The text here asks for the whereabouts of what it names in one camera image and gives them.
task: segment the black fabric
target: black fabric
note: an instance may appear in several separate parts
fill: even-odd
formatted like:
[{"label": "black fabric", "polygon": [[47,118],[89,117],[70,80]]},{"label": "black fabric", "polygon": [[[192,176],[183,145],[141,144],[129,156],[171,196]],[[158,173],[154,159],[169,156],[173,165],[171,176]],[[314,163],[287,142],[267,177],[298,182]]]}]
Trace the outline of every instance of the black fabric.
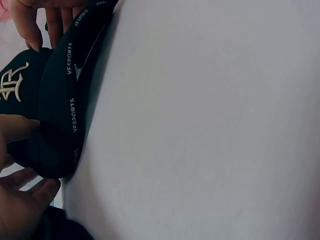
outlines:
[{"label": "black fabric", "polygon": [[[117,1],[88,5],[74,19],[55,50],[42,48],[39,53],[26,50],[1,72],[1,76],[8,78],[7,71],[15,71],[29,62],[19,71],[23,81],[18,97],[11,92],[7,100],[0,99],[0,113],[40,120],[39,132],[28,140],[10,144],[8,152],[17,163],[35,169],[44,178],[64,178],[78,165],[85,138],[91,75],[86,71],[85,77],[78,78],[77,73],[87,58],[91,65],[95,63],[97,58],[89,53],[102,29],[109,27]],[[19,72],[11,74],[15,81]]]},{"label": "black fabric", "polygon": [[76,221],[67,219],[65,211],[49,206],[29,240],[93,240]]}]

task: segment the cap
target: cap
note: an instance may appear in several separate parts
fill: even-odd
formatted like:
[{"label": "cap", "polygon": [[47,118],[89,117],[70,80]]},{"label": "cap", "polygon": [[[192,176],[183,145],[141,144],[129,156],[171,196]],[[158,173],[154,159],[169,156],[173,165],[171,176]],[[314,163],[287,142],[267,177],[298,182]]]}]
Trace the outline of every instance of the cap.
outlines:
[{"label": "cap", "polygon": [[8,145],[16,162],[44,178],[63,178],[76,169],[86,131],[85,93],[91,78],[81,69],[117,1],[88,5],[55,50],[26,50],[1,72],[0,113],[40,120],[38,133]]}]

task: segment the gold embroidered logo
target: gold embroidered logo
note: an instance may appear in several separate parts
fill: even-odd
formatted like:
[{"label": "gold embroidered logo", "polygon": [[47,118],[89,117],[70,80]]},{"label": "gold embroidered logo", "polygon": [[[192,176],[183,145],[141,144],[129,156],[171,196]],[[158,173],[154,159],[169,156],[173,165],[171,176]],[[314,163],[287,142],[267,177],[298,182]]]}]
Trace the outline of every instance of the gold embroidered logo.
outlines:
[{"label": "gold embroidered logo", "polygon": [[14,70],[14,71],[12,71],[12,69],[10,69],[2,75],[1,82],[0,82],[0,94],[2,94],[2,97],[4,100],[7,101],[10,93],[14,92],[16,99],[19,102],[21,102],[21,99],[19,96],[19,87],[20,87],[20,84],[24,78],[22,77],[21,73],[19,73],[18,81],[12,81],[12,78],[19,71],[26,69],[27,67],[29,67],[28,62],[25,63],[25,66],[21,66],[17,70]]}]

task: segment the skin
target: skin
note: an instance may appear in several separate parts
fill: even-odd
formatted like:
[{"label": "skin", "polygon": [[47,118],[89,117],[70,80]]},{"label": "skin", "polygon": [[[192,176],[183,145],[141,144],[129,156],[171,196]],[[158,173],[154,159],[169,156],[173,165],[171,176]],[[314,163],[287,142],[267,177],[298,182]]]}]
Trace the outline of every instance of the skin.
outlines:
[{"label": "skin", "polygon": [[[7,144],[27,139],[40,123],[19,115],[0,114],[0,170],[15,161],[7,154]],[[0,177],[0,239],[27,239],[37,228],[43,212],[56,196],[60,181],[43,179],[28,191],[20,191],[38,174],[24,168]]]},{"label": "skin", "polygon": [[8,9],[27,47],[38,52],[43,39],[36,23],[37,10],[45,9],[51,46],[55,48],[86,2],[87,0],[9,0]]}]

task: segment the white surface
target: white surface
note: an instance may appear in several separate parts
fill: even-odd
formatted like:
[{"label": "white surface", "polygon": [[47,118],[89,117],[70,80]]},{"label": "white surface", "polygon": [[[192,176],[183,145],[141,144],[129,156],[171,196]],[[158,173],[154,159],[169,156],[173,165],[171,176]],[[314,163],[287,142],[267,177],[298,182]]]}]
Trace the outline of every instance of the white surface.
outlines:
[{"label": "white surface", "polygon": [[68,215],[97,240],[317,240],[320,2],[200,2],[124,4]]}]

